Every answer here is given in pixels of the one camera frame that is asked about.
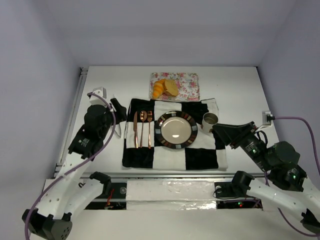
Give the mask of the sliced bread piece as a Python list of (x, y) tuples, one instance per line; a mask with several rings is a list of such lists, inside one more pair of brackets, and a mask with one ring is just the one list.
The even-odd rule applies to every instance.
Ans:
[(164, 94), (170, 97), (177, 97), (179, 94), (179, 90), (175, 80), (166, 79), (163, 83)]

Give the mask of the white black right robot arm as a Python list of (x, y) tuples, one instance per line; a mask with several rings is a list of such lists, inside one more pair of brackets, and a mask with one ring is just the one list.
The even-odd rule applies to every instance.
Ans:
[(213, 196), (221, 201), (230, 198), (251, 197), (269, 202), (280, 212), (295, 217), (310, 233), (319, 237), (320, 220), (308, 205), (320, 206), (320, 191), (307, 173), (298, 165), (300, 154), (294, 147), (280, 141), (267, 147), (266, 141), (256, 134), (254, 122), (243, 125), (217, 123), (212, 127), (225, 146), (241, 148), (263, 171), (265, 183), (261, 183), (245, 171), (237, 171), (230, 182), (215, 184)]

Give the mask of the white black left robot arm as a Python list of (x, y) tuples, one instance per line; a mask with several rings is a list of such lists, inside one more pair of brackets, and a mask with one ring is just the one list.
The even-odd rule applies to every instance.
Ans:
[(92, 173), (83, 187), (79, 187), (79, 181), (112, 139), (116, 125), (127, 120), (127, 109), (115, 97), (107, 101), (93, 92), (88, 96), (91, 105), (60, 171), (22, 215), (27, 240), (31, 234), (45, 240), (67, 239), (73, 219), (93, 199), (111, 192), (111, 177), (102, 172)]

